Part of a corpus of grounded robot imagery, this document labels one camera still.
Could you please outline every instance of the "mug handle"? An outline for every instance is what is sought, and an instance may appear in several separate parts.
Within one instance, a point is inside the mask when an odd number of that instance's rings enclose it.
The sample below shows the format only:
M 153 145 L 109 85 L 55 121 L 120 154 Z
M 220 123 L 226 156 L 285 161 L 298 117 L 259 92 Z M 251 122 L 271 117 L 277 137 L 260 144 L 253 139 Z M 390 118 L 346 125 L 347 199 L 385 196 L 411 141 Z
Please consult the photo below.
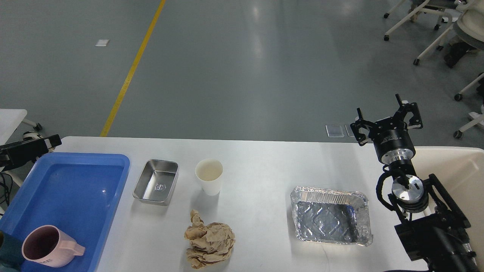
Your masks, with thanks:
M 59 248 L 70 249 L 74 251 L 74 256 L 82 256 L 84 255 L 84 251 L 86 250 L 85 247 L 76 243 L 75 241 L 62 241 L 59 244 Z

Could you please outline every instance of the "gray floor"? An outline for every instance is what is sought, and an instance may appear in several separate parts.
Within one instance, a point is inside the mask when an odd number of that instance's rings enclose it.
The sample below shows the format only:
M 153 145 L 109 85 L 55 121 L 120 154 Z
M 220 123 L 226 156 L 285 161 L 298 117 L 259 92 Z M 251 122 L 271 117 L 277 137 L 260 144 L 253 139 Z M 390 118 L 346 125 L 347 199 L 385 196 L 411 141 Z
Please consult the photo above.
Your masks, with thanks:
M 109 136 L 353 142 L 324 125 L 351 123 L 357 107 L 392 115 L 399 93 L 420 107 L 415 145 L 484 148 L 477 127 L 452 137 L 479 111 L 474 91 L 453 96 L 484 71 L 484 54 L 449 69 L 432 51 L 412 65 L 442 30 L 422 14 L 384 42 L 409 6 L 383 19 L 395 3 L 167 0 Z M 45 135 L 98 136 L 158 4 L 3 1 L 0 107 L 27 109 Z

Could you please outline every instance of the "yellow floor line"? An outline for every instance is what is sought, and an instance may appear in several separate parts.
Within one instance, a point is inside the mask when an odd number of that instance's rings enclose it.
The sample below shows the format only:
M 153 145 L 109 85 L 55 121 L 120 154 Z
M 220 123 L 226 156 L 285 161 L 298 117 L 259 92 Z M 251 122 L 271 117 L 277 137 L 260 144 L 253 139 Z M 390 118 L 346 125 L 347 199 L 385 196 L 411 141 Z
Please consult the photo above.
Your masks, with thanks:
M 156 13 L 154 14 L 153 20 L 151 20 L 150 27 L 148 28 L 148 31 L 146 31 L 145 38 L 143 39 L 143 42 L 141 43 L 141 46 L 138 49 L 138 53 L 136 54 L 135 60 L 133 61 L 133 64 L 131 65 L 131 68 L 129 69 L 128 75 L 126 76 L 126 79 L 124 80 L 124 83 L 121 87 L 120 93 L 118 94 L 118 97 L 116 98 L 116 101 L 114 102 L 113 108 L 111 109 L 111 112 L 109 113 L 109 116 L 106 120 L 106 123 L 104 124 L 103 130 L 101 131 L 101 134 L 99 136 L 101 137 L 106 137 L 107 134 L 109 133 L 109 130 L 111 129 L 111 125 L 113 124 L 114 118 L 116 117 L 116 114 L 118 113 L 118 109 L 121 106 L 121 102 L 124 98 L 124 95 L 126 94 L 126 91 L 128 90 L 129 84 L 131 83 L 131 79 L 133 79 L 133 75 L 135 74 L 136 68 L 138 67 L 138 63 L 143 56 L 143 52 L 145 51 L 146 44 L 150 40 L 151 33 L 153 32 L 154 25 L 156 25 L 156 21 L 158 20 L 158 17 L 160 16 L 161 10 L 163 9 L 163 6 L 165 5 L 165 0 L 161 0 L 160 5 L 158 6 L 158 9 L 156 10 Z

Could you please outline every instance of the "stainless steel container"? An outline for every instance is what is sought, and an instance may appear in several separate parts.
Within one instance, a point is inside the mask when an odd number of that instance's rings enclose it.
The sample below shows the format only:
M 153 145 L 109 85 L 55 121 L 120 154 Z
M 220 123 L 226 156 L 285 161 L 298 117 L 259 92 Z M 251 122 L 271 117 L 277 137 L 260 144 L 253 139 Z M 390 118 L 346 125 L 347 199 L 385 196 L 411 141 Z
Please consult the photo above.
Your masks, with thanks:
M 291 193 L 291 206 L 301 241 L 364 246 L 373 241 L 362 193 L 298 186 Z
M 177 178 L 177 163 L 149 160 L 139 176 L 133 197 L 143 203 L 168 206 Z

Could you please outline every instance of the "table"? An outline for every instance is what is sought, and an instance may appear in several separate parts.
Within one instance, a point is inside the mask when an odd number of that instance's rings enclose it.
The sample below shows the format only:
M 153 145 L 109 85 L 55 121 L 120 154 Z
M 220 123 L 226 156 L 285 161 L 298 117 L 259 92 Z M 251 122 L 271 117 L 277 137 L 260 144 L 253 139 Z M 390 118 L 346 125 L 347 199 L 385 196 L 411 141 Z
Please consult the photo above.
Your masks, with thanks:
M 0 145 L 7 142 L 26 116 L 27 111 L 24 109 L 0 108 Z
M 421 176 L 430 173 L 424 168 L 435 166 L 435 160 L 428 157 L 436 152 L 482 152 L 465 148 L 417 150 L 420 168 L 416 170 Z M 397 216 L 377 201 L 375 185 L 382 165 L 371 144 L 70 136 L 56 151 L 122 153 L 131 161 L 98 271 L 194 271 L 185 259 L 189 244 L 183 239 L 191 209 L 198 210 L 206 223 L 229 224 L 236 235 L 231 258 L 205 267 L 204 272 L 426 270 L 423 260 L 410 261 L 394 232 L 393 226 L 399 224 Z M 205 158 L 216 158 L 224 166 L 224 182 L 217 196 L 205 195 L 197 184 L 194 169 Z M 144 204 L 132 196 L 149 159 L 179 164 L 178 182 L 168 207 Z M 373 243 L 363 247 L 297 240 L 289 198 L 297 185 L 366 194 Z

